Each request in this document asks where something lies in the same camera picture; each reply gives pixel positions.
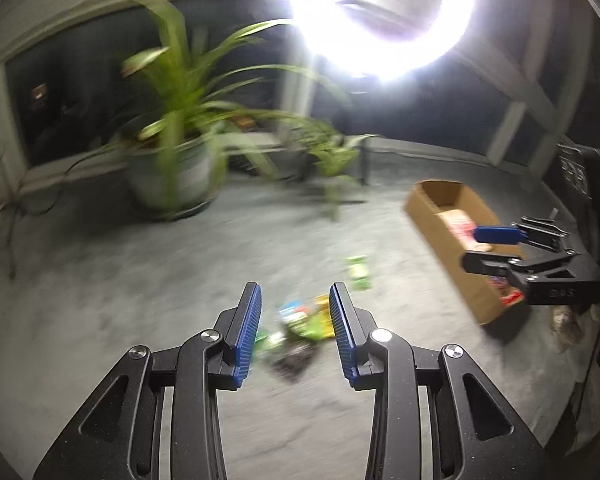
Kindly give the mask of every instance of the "spider plant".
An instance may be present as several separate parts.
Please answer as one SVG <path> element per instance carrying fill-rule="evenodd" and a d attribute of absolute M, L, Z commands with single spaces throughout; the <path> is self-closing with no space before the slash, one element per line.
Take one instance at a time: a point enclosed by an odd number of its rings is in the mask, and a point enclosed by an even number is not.
<path fill-rule="evenodd" d="M 312 120 L 305 123 L 298 141 L 313 156 L 314 165 L 324 179 L 324 196 L 330 205 L 331 218 L 339 216 L 340 187 L 345 183 L 358 184 L 353 177 L 345 174 L 350 163 L 360 151 L 360 143 L 376 134 L 344 136 L 327 121 Z"/>
<path fill-rule="evenodd" d="M 248 138 L 239 135 L 240 129 L 231 118 L 251 116 L 263 119 L 284 119 L 295 126 L 306 123 L 305 118 L 276 110 L 244 108 L 225 100 L 238 88 L 263 81 L 262 77 L 248 77 L 227 84 L 227 78 L 242 72 L 257 70 L 286 70 L 310 77 L 328 88 L 338 99 L 346 97 L 338 88 L 311 70 L 288 64 L 261 64 L 231 70 L 211 76 L 218 61 L 232 50 L 247 44 L 261 42 L 255 34 L 279 25 L 289 25 L 291 20 L 270 20 L 255 23 L 234 32 L 218 46 L 208 48 L 206 34 L 197 30 L 187 42 L 184 17 L 167 0 L 142 0 L 151 12 L 160 33 L 161 47 L 143 50 L 122 64 L 122 75 L 143 73 L 150 81 L 162 103 L 162 117 L 144 127 L 132 139 L 137 147 L 158 148 L 157 163 L 164 177 L 164 189 L 170 209 L 178 208 L 178 150 L 182 147 L 206 144 L 211 154 L 211 194 L 215 194 L 226 174 L 226 153 L 220 135 L 232 132 L 232 144 L 244 150 L 251 163 L 272 178 L 276 168 Z"/>

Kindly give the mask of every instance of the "blue gripper pad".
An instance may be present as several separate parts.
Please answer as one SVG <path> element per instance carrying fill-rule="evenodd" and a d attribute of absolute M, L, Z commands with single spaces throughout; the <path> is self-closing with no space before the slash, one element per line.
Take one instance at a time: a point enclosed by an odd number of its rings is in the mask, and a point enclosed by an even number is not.
<path fill-rule="evenodd" d="M 517 227 L 478 225 L 474 238 L 482 244 L 516 245 L 526 240 L 526 234 Z"/>
<path fill-rule="evenodd" d="M 242 381 L 249 373 L 249 364 L 253 355 L 261 312 L 262 290 L 260 285 L 248 283 L 232 321 L 232 329 L 236 323 L 240 324 L 237 343 L 233 349 L 235 352 L 235 368 L 232 372 L 232 378 L 237 388 L 242 386 Z"/>
<path fill-rule="evenodd" d="M 349 329 L 347 319 L 344 313 L 344 307 L 338 296 L 335 285 L 331 285 L 329 291 L 329 312 L 331 314 L 331 324 L 336 334 L 336 343 L 338 353 L 340 354 L 340 363 L 344 376 L 353 384 L 358 380 L 358 365 L 356 361 L 356 346 L 353 343 L 353 336 Z"/>

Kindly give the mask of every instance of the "cardboard box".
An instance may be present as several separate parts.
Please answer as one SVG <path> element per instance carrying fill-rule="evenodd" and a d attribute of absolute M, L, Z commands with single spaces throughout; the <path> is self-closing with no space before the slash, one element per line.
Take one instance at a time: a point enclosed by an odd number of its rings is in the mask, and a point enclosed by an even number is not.
<path fill-rule="evenodd" d="M 404 205 L 405 212 L 424 234 L 458 286 L 475 319 L 479 324 L 490 323 L 509 307 L 502 304 L 499 291 L 487 276 L 464 272 L 461 265 L 464 247 L 437 215 L 449 209 L 463 210 L 478 225 L 500 224 L 478 194 L 461 182 L 423 180 L 413 186 Z M 517 246 L 494 244 L 493 252 L 522 257 Z"/>

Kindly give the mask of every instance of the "metal screw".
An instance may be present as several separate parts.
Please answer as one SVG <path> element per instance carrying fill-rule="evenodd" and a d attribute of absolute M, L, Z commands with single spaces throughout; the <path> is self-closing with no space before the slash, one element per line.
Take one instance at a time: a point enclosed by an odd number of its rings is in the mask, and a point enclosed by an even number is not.
<path fill-rule="evenodd" d="M 387 341 L 391 341 L 392 334 L 384 328 L 376 328 L 371 333 L 371 337 L 379 343 L 386 343 Z"/>
<path fill-rule="evenodd" d="M 206 343 L 212 343 L 213 341 L 218 341 L 218 339 L 220 339 L 220 333 L 218 330 L 205 330 L 200 334 L 200 339 Z"/>
<path fill-rule="evenodd" d="M 460 345 L 447 345 L 445 346 L 445 354 L 453 359 L 458 359 L 464 355 L 464 350 Z"/>
<path fill-rule="evenodd" d="M 132 359 L 142 359 L 146 355 L 146 346 L 138 345 L 129 350 L 129 357 Z"/>

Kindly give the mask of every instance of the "triangular cutout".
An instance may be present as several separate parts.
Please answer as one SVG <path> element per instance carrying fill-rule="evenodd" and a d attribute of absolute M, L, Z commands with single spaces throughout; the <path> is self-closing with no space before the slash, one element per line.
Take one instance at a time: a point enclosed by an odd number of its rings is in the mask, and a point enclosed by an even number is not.
<path fill-rule="evenodd" d="M 482 385 L 474 376 L 465 374 L 462 377 L 471 418 L 474 422 L 475 435 L 479 440 L 489 440 L 496 436 L 511 433 L 513 426 L 493 403 Z"/>
<path fill-rule="evenodd" d="M 129 377 L 126 375 L 116 379 L 116 382 L 111 385 L 80 426 L 82 434 L 107 442 L 113 442 L 116 439 L 120 427 L 122 403 L 125 400 L 128 384 Z"/>

